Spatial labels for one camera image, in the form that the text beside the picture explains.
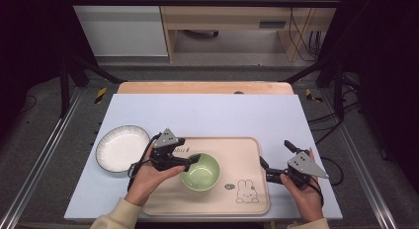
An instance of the yellow and black tape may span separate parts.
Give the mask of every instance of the yellow and black tape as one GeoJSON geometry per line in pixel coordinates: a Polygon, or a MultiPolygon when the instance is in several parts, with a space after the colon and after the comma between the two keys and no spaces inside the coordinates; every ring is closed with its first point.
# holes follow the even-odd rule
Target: yellow and black tape
{"type": "Polygon", "coordinates": [[[96,97],[96,100],[95,100],[95,104],[100,104],[102,102],[102,99],[104,98],[105,93],[106,93],[106,88],[101,88],[99,90],[98,96],[96,97]]]}
{"type": "Polygon", "coordinates": [[[314,97],[311,95],[311,91],[310,91],[309,89],[305,89],[305,97],[306,97],[308,100],[311,100],[311,101],[314,101],[314,102],[317,102],[317,103],[323,103],[323,99],[322,99],[322,98],[314,98],[314,97]]]}

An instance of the tray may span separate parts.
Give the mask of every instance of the tray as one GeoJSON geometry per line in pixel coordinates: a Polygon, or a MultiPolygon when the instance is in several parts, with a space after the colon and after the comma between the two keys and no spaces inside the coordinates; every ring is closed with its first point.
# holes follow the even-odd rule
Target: tray
{"type": "Polygon", "coordinates": [[[209,191],[192,191],[179,176],[162,183],[143,210],[149,215],[263,214],[269,206],[266,179],[260,166],[259,143],[250,137],[186,138],[174,155],[208,153],[221,168],[209,191]]]}

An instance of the green bowl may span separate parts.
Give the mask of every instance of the green bowl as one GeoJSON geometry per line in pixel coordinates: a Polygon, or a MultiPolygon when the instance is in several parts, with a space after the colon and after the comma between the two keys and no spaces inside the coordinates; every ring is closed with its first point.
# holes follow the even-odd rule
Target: green bowl
{"type": "Polygon", "coordinates": [[[215,158],[201,153],[200,160],[192,164],[188,172],[181,173],[181,180],[192,191],[207,191],[218,182],[219,172],[219,165],[215,158]]]}

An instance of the forearm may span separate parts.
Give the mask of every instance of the forearm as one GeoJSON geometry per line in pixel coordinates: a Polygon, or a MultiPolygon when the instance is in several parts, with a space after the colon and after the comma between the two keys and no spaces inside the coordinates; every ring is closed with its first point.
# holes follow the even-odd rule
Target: forearm
{"type": "Polygon", "coordinates": [[[115,208],[95,220],[91,229],[133,229],[142,207],[120,198],[115,208]]]}
{"type": "Polygon", "coordinates": [[[290,225],[289,229],[329,229],[329,224],[326,218],[322,218],[313,222],[305,223],[302,225],[290,225]]]}

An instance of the bunny drawing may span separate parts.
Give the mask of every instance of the bunny drawing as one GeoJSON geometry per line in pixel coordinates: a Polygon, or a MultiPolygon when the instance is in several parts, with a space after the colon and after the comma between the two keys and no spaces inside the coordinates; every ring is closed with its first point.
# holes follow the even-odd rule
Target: bunny drawing
{"type": "Polygon", "coordinates": [[[256,203],[259,202],[258,193],[250,180],[240,180],[238,182],[237,199],[238,203],[256,203]]]}

